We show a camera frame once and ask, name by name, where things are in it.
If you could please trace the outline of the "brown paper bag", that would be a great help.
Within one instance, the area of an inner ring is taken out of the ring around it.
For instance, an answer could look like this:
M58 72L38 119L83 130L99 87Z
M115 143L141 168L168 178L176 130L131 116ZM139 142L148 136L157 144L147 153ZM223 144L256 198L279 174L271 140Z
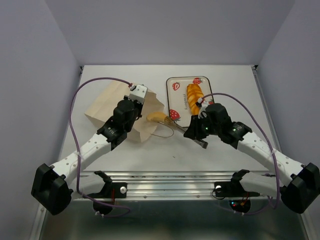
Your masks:
M85 116L96 128L100 128L112 116L118 102L129 95L129 88L124 83L111 82L103 92L93 101L85 111ZM147 116L154 112L163 112L164 104L157 98L157 94L148 90L142 108L142 118L138 119L128 133L127 139L132 142L143 143L156 131L158 124L147 121Z

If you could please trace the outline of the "orange braided fake bread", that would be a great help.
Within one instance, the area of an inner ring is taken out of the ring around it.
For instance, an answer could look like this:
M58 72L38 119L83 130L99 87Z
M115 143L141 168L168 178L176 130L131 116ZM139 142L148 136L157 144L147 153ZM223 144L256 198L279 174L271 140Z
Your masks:
M201 87L198 84L189 84L186 88L187 93L187 102L190 108L190 112L192 115L199 114L199 107L197 106L197 102L199 98L204 96Z

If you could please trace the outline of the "fake croissant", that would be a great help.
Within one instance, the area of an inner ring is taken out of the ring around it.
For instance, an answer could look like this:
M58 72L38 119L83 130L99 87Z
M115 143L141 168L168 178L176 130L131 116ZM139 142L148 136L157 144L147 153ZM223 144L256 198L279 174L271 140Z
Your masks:
M148 122L155 122L155 123L164 123L168 116L163 112L152 112L149 113L146 117Z

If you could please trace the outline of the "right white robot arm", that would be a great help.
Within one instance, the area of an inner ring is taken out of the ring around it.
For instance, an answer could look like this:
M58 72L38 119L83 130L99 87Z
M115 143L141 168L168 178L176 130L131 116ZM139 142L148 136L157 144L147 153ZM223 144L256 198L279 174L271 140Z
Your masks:
M281 200L291 211L302 214L320 194L320 170L313 164L304 165L273 148L247 125L232 121L226 108L220 103L210 104L199 100L194 105L198 111L191 116L184 137L201 142L215 135L234 149L256 160L272 174L257 174L242 169L229 181L214 184L213 197L242 198L231 202L234 211L248 212L246 201L250 197L264 195Z

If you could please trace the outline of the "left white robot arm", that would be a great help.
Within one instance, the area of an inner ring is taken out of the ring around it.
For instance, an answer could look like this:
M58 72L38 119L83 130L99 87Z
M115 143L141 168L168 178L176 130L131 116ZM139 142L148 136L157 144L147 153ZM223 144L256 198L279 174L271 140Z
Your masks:
M75 192L72 182L79 180L81 171L127 138L135 121L142 116L144 101L144 97L134 94L125 96L113 115L83 146L77 145L75 152L52 165L40 165L35 171L31 195L54 216L65 210Z

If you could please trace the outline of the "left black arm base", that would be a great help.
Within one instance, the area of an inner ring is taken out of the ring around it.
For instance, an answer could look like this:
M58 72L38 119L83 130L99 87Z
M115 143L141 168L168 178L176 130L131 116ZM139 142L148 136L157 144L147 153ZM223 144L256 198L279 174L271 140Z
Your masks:
M94 171L81 182L81 191L94 199L94 213L102 218L116 218L128 215L131 209L127 206L116 206L117 199L125 199L128 192L127 182L114 182L103 171Z

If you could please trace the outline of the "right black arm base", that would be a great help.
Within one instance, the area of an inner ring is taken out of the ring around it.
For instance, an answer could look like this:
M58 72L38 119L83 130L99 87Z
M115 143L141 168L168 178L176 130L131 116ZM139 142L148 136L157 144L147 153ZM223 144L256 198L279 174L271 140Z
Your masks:
M253 215L253 213L249 213L251 209L250 197L259 197L260 194L255 191L245 190L240 183L249 173L249 170L242 169L235 172L229 181L216 181L211 191L211 196L216 200L231 198L228 202L234 213L248 216Z

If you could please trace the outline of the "strawberry pattern tray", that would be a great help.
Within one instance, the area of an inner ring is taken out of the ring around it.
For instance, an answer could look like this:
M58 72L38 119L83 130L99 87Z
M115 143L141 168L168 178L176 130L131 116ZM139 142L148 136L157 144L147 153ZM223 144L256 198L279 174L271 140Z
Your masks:
M166 81L169 116L183 128L187 128L191 121L187 87L192 84L198 85L203 95L212 93L210 80L205 76L170 77Z

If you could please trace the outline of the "aluminium mounting rail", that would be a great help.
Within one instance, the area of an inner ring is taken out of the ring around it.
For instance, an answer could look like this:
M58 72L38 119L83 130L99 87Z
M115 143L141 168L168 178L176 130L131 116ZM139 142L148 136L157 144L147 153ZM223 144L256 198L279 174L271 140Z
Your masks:
M93 172L85 172L79 179L81 182ZM127 183L126 198L121 201L182 201L182 200L210 200L215 182L229 181L231 171L167 171L167 172L119 172L107 173L114 182Z

